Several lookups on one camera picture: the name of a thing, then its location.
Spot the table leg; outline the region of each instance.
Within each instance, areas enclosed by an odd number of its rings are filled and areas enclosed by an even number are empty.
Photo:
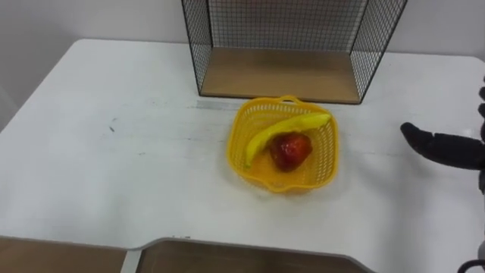
[[[128,250],[120,273],[136,273],[143,250]]]

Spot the wire mesh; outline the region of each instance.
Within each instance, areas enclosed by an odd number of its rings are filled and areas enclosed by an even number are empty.
[[[214,46],[350,52],[366,0],[209,0]]]
[[[212,48],[348,52],[362,100],[407,0],[182,0],[202,90]]]
[[[182,0],[182,6],[197,89],[200,92],[212,53],[208,2],[207,0]]]
[[[369,0],[350,54],[358,95],[364,98],[407,0]]]

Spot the wooden board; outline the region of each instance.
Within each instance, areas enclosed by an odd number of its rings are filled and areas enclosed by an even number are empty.
[[[366,273],[351,259],[311,253],[165,241],[142,254],[137,273]]]
[[[294,95],[316,102],[360,101],[347,53],[273,49],[214,48],[201,95]]]
[[[119,273],[125,251],[2,238],[0,272]]]

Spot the black wire mesh box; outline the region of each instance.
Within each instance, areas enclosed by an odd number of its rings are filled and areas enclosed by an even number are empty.
[[[362,102],[407,0],[182,0],[201,96]]]

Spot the wooden shelf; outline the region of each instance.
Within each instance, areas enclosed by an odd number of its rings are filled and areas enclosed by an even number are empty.
[[[202,95],[294,95],[316,102],[360,102],[345,52],[214,48]]]

